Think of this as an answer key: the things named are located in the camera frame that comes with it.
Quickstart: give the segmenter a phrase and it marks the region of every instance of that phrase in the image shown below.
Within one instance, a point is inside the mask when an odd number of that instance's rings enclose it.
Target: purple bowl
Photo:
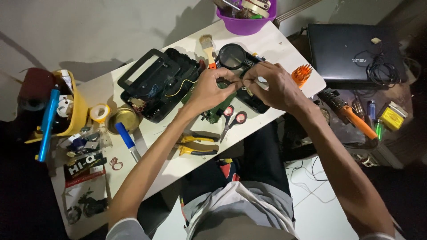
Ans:
[[[263,19],[238,19],[222,16],[219,9],[216,9],[216,15],[224,20],[225,28],[231,33],[237,35],[252,35],[261,30],[268,21],[273,21],[276,18],[277,3],[276,0],[270,0],[271,6],[268,10],[270,16]]]

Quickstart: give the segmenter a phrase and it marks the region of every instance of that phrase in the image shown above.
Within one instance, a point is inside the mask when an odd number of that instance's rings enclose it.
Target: green circuit board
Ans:
[[[224,88],[228,87],[228,84],[226,82],[218,82],[218,83],[216,83],[216,85],[220,89],[224,89]],[[196,86],[197,86],[197,82],[195,84],[193,84],[193,86],[190,88],[188,93],[181,100],[181,102],[183,104],[185,104],[190,99],[191,95],[193,94],[193,90]],[[232,95],[228,96],[224,102],[220,103],[219,105],[212,108],[211,110],[204,112],[202,114],[202,116],[204,116],[206,118],[206,120],[208,122],[210,122],[211,124],[217,123],[218,120],[220,119],[220,117],[222,116],[223,112],[225,111],[225,109],[230,105],[231,101],[236,96],[236,94],[237,93],[234,92]]]

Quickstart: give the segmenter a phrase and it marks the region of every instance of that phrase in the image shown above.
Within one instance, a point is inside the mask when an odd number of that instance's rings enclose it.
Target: hand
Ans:
[[[259,76],[267,80],[269,89],[264,90],[256,82]],[[312,102],[302,93],[291,75],[279,64],[260,62],[249,69],[243,77],[243,84],[264,104],[294,115],[304,105]]]
[[[220,77],[230,81],[231,84],[225,89],[218,88],[216,80]],[[240,78],[224,67],[215,70],[206,69],[200,75],[197,86],[184,107],[195,117],[222,103],[242,86]]]

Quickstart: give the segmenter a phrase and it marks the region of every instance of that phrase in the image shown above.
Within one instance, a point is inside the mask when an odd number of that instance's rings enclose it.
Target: pliers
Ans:
[[[218,153],[218,150],[212,149],[212,150],[194,150],[190,147],[185,146],[185,143],[193,142],[193,141],[207,141],[215,143],[218,141],[218,138],[213,137],[207,137],[197,134],[192,134],[191,136],[185,136],[181,138],[179,142],[175,144],[175,148],[178,148],[179,156],[182,156],[183,154],[191,154],[196,156],[206,156],[206,155],[215,155]]]

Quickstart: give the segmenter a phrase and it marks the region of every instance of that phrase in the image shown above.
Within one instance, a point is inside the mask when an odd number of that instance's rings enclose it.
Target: sleeve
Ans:
[[[133,240],[142,239],[150,240],[142,229],[141,225],[135,218],[125,218],[118,221],[110,229],[106,240]]]
[[[377,232],[377,233],[372,233],[372,234],[363,236],[360,240],[395,240],[395,239],[385,233]]]

